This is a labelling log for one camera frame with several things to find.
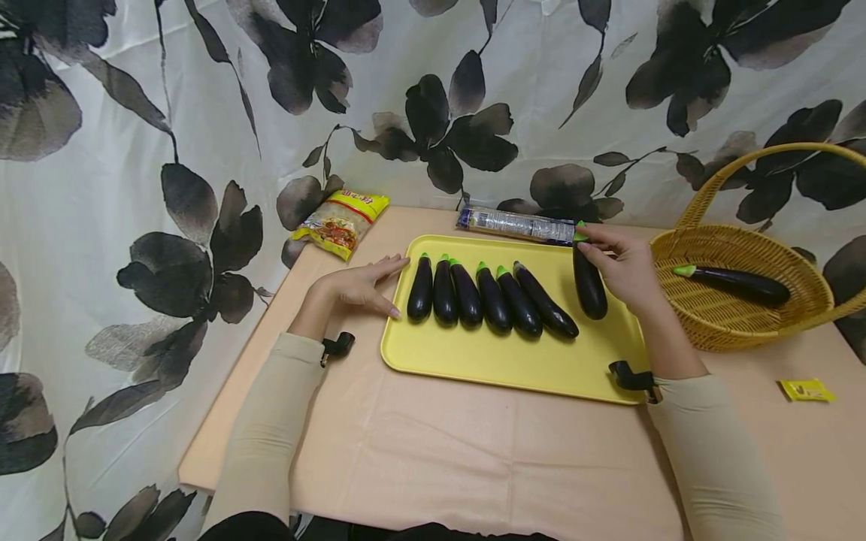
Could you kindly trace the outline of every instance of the table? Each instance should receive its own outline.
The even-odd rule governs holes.
[[[455,213],[391,207],[350,265],[454,231]],[[657,229],[609,226],[649,239]],[[213,491],[237,410],[272,344],[339,258],[308,247],[275,295],[179,468]],[[393,295],[396,281],[383,289]],[[401,374],[379,356],[385,322],[337,314],[355,335],[328,369],[290,483],[293,507],[403,529],[541,531],[553,538],[681,539],[673,477],[643,406],[629,407]],[[866,531],[866,367],[833,325],[751,351],[701,354],[727,382],[779,492],[791,539],[849,541]],[[820,378],[834,403],[788,403],[779,379]]]

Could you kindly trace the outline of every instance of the eggplant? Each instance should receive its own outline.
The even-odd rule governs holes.
[[[791,298],[791,291],[785,287],[785,284],[746,271],[685,265],[675,268],[674,274],[697,280],[714,289],[731,293],[740,299],[771,308],[778,308]]]
[[[475,329],[484,321],[484,312],[481,310],[481,295],[472,281],[472,277],[456,259],[451,259],[451,279],[454,281],[454,290],[457,293],[457,309],[460,313],[460,322],[467,329]]]
[[[406,303],[406,314],[412,323],[421,323],[430,315],[433,309],[433,270],[430,257],[426,252],[418,259],[418,270],[415,271],[415,281],[409,291],[409,302]]]
[[[433,313],[440,325],[457,325],[457,302],[454,286],[451,285],[451,263],[448,261],[448,254],[442,254],[442,259],[436,264],[436,275],[433,278]]]
[[[578,336],[578,325],[574,323],[574,319],[553,302],[544,287],[519,261],[514,262],[514,277],[520,283],[520,288],[527,292],[527,296],[532,300],[545,327],[562,338],[576,338]]]
[[[514,328],[530,338],[541,336],[541,316],[533,302],[520,289],[517,280],[502,265],[496,269],[496,282],[502,288],[502,295],[511,309]]]
[[[586,227],[583,222],[578,222],[577,227]],[[604,283],[601,274],[595,265],[590,263],[583,252],[578,248],[581,242],[587,242],[589,237],[574,230],[572,239],[572,266],[574,267],[574,285],[578,289],[578,300],[586,317],[589,319],[602,319],[607,315],[607,294],[604,292]]]
[[[511,313],[499,284],[484,261],[479,263],[478,270],[475,271],[475,281],[478,282],[478,292],[481,294],[484,319],[494,331],[507,334],[511,331]]]

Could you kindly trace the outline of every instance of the rice noodle package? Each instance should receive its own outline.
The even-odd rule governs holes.
[[[309,236],[319,248],[348,260],[387,206],[385,196],[362,196],[349,190],[334,192],[304,220],[292,239]]]

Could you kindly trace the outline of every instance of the yellow snack package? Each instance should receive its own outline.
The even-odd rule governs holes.
[[[385,196],[363,196],[349,190],[334,192],[304,220],[292,234],[292,240],[309,236],[319,248],[348,260],[388,201]]]
[[[788,399],[796,402],[801,400],[818,400],[821,402],[833,402],[836,397],[829,392],[824,384],[817,379],[780,379],[779,385],[788,396]]]

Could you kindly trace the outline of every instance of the person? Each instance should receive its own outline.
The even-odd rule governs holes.
[[[649,415],[673,467],[693,539],[785,538],[772,484],[752,439],[722,381],[709,374],[665,299],[649,246],[603,228],[579,231],[591,241],[591,245],[581,243],[581,251],[643,329],[649,367],[660,394],[658,403],[648,404]],[[328,315],[335,303],[342,302],[399,317],[375,285],[408,263],[399,255],[386,257],[374,265],[329,274],[310,287],[238,414],[201,541],[292,538],[288,474],[307,406],[324,372],[321,340]],[[393,533],[388,539],[478,537],[429,524]],[[540,534],[529,538],[548,539]]]

